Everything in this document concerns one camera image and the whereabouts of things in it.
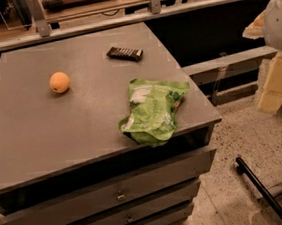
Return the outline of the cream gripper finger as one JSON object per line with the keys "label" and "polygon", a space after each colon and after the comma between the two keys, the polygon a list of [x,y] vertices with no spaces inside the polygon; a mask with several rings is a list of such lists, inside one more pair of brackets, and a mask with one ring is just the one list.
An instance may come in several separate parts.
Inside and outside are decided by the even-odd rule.
{"label": "cream gripper finger", "polygon": [[263,59],[258,75],[255,95],[256,108],[275,114],[282,106],[282,51],[271,59]]}

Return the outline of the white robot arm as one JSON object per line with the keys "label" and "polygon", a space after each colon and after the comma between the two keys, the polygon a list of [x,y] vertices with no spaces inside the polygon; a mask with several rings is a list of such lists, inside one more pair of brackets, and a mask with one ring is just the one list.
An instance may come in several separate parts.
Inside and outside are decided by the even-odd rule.
{"label": "white robot arm", "polygon": [[265,44],[277,50],[277,54],[269,61],[266,72],[260,72],[262,86],[256,108],[264,113],[275,114],[282,106],[282,0],[270,0],[265,11],[264,40]]}

